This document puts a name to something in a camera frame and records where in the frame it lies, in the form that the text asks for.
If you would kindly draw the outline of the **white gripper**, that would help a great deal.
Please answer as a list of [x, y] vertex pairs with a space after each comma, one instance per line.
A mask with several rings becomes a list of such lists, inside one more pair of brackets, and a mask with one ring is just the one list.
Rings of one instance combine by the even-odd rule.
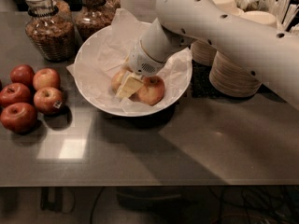
[[136, 42], [129, 53], [128, 66], [134, 72], [126, 72], [117, 89], [116, 96], [119, 98], [130, 98], [143, 86], [143, 76], [153, 77], [165, 63], [157, 62], [144, 51], [140, 41]]

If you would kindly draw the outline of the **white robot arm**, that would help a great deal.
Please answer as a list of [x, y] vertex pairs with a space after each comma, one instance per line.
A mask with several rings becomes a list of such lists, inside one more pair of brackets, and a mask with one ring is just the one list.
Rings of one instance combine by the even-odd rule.
[[153, 77], [176, 52], [202, 40], [299, 108], [299, 36], [220, 10], [212, 0], [156, 0], [156, 20], [125, 64]]

